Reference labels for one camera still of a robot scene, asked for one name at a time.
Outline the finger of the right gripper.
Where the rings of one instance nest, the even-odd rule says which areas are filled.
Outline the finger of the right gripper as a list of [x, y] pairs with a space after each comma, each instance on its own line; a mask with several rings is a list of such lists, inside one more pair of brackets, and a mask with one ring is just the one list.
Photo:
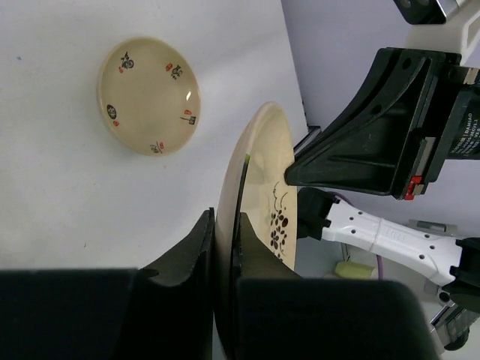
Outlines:
[[286, 183], [409, 198], [415, 133], [446, 65], [460, 65], [460, 56], [380, 49], [347, 108], [296, 154]]

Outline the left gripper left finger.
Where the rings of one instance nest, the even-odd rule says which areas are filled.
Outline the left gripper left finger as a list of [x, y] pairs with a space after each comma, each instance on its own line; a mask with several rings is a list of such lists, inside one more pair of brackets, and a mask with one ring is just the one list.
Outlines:
[[1, 272], [3, 359], [210, 359], [215, 213], [144, 268]]

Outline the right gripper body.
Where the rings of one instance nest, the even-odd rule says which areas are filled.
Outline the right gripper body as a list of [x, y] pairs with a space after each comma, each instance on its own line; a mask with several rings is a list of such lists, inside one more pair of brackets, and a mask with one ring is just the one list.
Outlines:
[[424, 123], [415, 139], [408, 197], [425, 193], [448, 159], [479, 159], [479, 69], [446, 65], [439, 73]]

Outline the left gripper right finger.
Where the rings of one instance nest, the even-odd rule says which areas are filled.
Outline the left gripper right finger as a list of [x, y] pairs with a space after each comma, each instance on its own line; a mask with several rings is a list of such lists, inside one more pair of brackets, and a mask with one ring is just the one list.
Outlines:
[[438, 359], [413, 292], [390, 280], [291, 271], [239, 218], [235, 359]]

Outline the beige plate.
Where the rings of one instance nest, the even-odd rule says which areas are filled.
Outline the beige plate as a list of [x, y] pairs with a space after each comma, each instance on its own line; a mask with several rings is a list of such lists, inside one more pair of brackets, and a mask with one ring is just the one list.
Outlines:
[[264, 103], [229, 159], [214, 222], [214, 317], [227, 359], [236, 357], [236, 280], [295, 274], [297, 188], [284, 179], [293, 161], [287, 115]]

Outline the cream plate red black motifs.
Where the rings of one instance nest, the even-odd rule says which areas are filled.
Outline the cream plate red black motifs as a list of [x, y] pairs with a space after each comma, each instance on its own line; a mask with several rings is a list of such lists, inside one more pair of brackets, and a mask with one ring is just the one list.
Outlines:
[[154, 37], [132, 37], [109, 52], [97, 78], [97, 100], [112, 134], [142, 155], [179, 151], [200, 119], [200, 88], [191, 66]]

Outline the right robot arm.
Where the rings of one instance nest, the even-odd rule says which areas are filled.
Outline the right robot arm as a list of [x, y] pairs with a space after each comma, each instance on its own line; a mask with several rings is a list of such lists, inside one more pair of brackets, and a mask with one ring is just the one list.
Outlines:
[[310, 133], [284, 173], [300, 187], [298, 235], [339, 242], [406, 266], [445, 302], [436, 325], [479, 318], [479, 239], [434, 235], [361, 211], [333, 190], [411, 201], [449, 160], [479, 159], [479, 70], [461, 55], [380, 49], [346, 109]]

